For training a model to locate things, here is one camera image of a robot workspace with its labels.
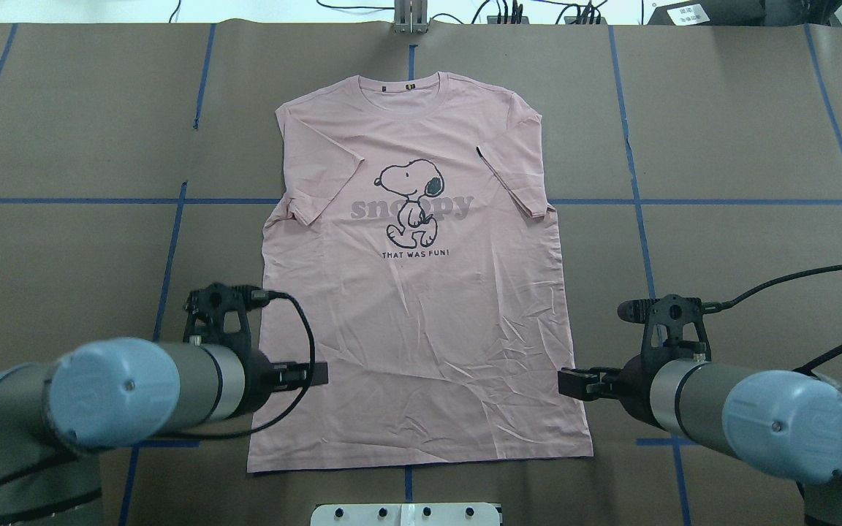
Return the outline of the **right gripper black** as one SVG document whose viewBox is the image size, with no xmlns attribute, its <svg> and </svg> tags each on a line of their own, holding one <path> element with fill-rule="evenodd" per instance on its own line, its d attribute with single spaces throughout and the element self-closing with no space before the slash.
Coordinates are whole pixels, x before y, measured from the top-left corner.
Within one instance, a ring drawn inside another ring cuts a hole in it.
<svg viewBox="0 0 842 526">
<path fill-rule="evenodd" d="M 653 376 L 646 373 L 642 357 L 632 357 L 623 367 L 600 367 L 598 370 L 559 370 L 558 392 L 566 397 L 595 402 L 618 400 L 623 410 L 639 422 L 658 425 L 651 408 Z M 604 385 L 599 393 L 591 385 Z"/>
</svg>

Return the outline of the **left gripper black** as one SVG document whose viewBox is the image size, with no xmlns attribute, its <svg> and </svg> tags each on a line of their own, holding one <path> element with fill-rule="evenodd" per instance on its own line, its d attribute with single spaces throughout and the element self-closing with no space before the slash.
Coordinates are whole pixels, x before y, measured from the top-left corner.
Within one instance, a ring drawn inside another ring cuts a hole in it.
<svg viewBox="0 0 842 526">
<path fill-rule="evenodd" d="M 323 386 L 330 382 L 326 362 L 271 362 L 261 351 L 251 351 L 244 357 L 243 372 L 241 416 L 258 411 L 274 392 L 291 392 L 298 386 Z"/>
</svg>

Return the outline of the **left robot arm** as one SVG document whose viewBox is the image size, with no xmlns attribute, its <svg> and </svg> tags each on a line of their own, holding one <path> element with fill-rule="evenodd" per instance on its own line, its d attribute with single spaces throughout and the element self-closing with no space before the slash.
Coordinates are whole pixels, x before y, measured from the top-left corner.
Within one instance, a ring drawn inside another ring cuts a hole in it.
<svg viewBox="0 0 842 526">
<path fill-rule="evenodd" d="M 270 362 L 190 336 L 115 338 L 55 362 L 0 372 L 0 525 L 103 523 L 102 453 L 258 411 L 277 392 L 303 396 L 327 363 Z"/>
</svg>

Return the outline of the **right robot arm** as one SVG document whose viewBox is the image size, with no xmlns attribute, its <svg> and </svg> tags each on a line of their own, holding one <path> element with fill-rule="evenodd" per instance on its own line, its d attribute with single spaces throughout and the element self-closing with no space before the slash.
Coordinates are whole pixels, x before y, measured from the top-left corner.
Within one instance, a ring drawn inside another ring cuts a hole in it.
<svg viewBox="0 0 842 526">
<path fill-rule="evenodd" d="M 674 359 L 656 372 L 564 367 L 558 392 L 618 400 L 630 416 L 804 492 L 804 522 L 842 525 L 842 383 L 824 374 Z"/>
</svg>

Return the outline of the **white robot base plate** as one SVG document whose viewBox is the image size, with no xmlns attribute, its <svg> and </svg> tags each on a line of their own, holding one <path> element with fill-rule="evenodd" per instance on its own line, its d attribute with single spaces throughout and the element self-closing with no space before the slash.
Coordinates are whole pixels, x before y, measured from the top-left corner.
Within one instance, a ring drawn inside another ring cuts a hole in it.
<svg viewBox="0 0 842 526">
<path fill-rule="evenodd" d="M 311 525 L 502 525 L 501 507 L 470 503 L 360 503 L 320 505 Z"/>
</svg>

